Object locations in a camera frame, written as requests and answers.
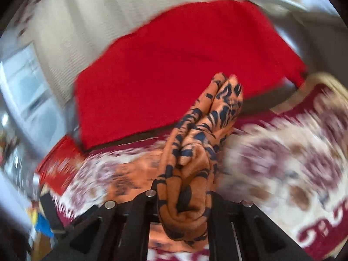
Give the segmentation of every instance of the black metal frame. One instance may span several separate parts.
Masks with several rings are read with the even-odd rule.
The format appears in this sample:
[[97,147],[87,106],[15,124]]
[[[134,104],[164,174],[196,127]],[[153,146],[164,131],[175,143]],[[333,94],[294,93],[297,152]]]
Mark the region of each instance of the black metal frame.
[[[150,223],[159,222],[156,195],[144,192],[111,205],[71,228],[43,260],[146,261]],[[312,260],[257,206],[225,201],[214,192],[208,240],[210,261]]]

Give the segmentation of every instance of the screw head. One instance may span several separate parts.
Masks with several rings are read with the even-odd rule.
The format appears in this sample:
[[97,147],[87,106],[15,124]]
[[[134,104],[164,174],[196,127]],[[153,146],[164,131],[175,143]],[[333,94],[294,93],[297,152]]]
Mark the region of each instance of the screw head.
[[116,202],[110,200],[110,201],[105,202],[104,206],[106,209],[112,209],[113,207],[116,206]]
[[245,207],[251,207],[251,206],[253,206],[253,201],[243,200],[241,203],[242,203],[243,206],[245,206]]
[[148,190],[147,192],[145,192],[145,195],[146,195],[147,197],[153,197],[153,196],[156,195],[156,191],[150,189],[150,190]]

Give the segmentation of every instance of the blanket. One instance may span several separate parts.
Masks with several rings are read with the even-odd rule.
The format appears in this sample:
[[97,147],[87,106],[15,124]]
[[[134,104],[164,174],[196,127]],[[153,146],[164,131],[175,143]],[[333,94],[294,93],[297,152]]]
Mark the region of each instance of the blanket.
[[284,77],[299,86],[304,70],[253,3],[179,5],[114,41],[78,75],[81,140],[88,149],[177,122],[216,72],[235,74],[249,98]]
[[286,102],[240,117],[219,178],[225,199],[253,201],[314,260],[348,236],[348,91],[310,75]]

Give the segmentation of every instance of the red cushion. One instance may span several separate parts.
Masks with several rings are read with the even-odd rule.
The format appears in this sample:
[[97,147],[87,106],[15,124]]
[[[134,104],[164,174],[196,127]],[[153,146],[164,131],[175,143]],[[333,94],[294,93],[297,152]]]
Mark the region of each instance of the red cushion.
[[296,85],[305,66],[250,2],[181,5],[117,39],[76,80],[85,148],[172,124],[217,72],[236,74],[245,98]]

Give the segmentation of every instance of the blue object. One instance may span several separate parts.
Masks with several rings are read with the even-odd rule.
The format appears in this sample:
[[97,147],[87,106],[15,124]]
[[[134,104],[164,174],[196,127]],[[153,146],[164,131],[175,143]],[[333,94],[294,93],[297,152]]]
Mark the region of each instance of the blue object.
[[54,236],[53,232],[51,232],[48,221],[40,213],[38,214],[38,221],[35,225],[35,230],[48,237]]

